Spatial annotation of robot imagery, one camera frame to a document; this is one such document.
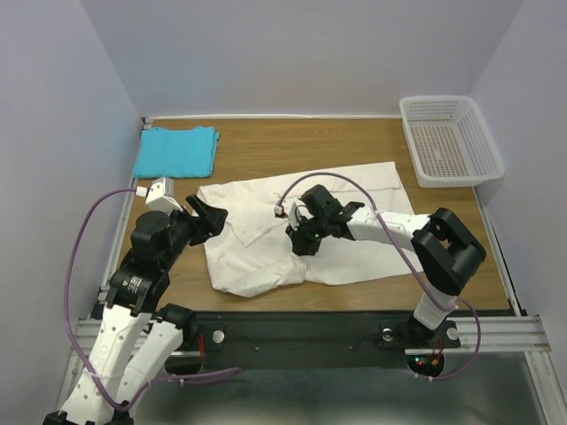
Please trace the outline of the white t shirt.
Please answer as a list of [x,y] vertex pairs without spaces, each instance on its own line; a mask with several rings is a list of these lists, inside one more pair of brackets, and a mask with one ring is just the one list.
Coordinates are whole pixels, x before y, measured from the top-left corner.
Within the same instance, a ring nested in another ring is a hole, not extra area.
[[245,298],[305,281],[330,286],[366,282],[407,274],[409,269],[387,243],[354,242],[325,234],[308,223],[299,231],[292,251],[288,221],[276,217],[279,198],[292,205],[315,185],[324,186],[342,205],[372,198],[381,213],[411,214],[413,208],[392,162],[312,171],[301,182],[299,174],[283,174],[248,181],[202,186],[198,197],[228,217],[219,236],[205,244],[212,287]]

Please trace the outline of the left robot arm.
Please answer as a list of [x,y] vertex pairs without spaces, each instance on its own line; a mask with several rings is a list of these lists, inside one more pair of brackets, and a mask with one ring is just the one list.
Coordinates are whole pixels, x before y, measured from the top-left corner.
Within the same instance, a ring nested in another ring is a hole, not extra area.
[[110,278],[97,339],[89,353],[72,328],[66,328],[83,370],[68,399],[47,414],[44,423],[132,423],[138,402],[159,382],[157,373],[169,355],[196,342],[195,312],[158,304],[184,249],[218,236],[229,213],[195,195],[186,200],[190,211],[176,205],[170,212],[153,210],[136,220],[132,247]]

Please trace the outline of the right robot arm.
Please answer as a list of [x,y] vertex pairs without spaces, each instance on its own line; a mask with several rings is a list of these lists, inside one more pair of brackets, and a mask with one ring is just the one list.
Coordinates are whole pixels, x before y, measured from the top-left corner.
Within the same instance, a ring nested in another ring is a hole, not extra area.
[[450,209],[432,214],[377,212],[351,201],[342,205],[322,185],[308,190],[284,216],[291,250],[314,256],[324,238],[390,244],[410,263],[412,252],[426,276],[418,283],[423,295],[408,320],[410,340],[427,345],[439,336],[439,326],[456,308],[457,298],[486,258],[486,250]]

